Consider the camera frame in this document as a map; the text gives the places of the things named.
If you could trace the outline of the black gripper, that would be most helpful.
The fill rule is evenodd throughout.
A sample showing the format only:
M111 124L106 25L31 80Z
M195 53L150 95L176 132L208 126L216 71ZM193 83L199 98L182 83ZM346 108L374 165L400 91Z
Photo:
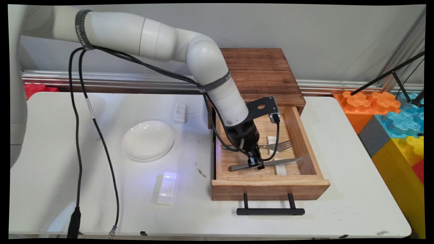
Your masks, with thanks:
M259 131L253 120L240 123L233 127L226 127L226 131L228 138L232 140L232 144L248 153L249 167L256 167L258 170L265 168L258 147Z

